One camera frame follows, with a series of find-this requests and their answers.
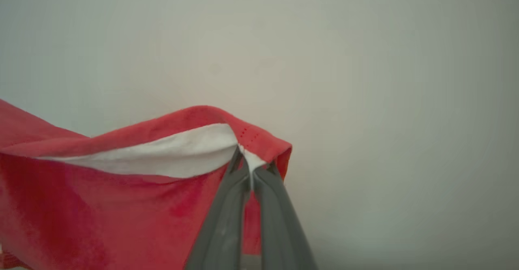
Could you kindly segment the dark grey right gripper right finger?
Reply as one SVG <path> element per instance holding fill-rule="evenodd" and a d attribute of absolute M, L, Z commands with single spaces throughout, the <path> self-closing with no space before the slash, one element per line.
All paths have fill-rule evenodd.
<path fill-rule="evenodd" d="M 261 206 L 263 270 L 317 270 L 309 242 L 275 162 L 253 174 L 253 191 Z"/>

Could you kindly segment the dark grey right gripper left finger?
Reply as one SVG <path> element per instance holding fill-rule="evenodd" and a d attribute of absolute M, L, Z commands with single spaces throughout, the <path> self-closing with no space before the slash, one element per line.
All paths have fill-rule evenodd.
<path fill-rule="evenodd" d="M 239 270 L 244 208 L 251 193 L 248 163 L 236 148 L 193 244 L 186 270 Z"/>

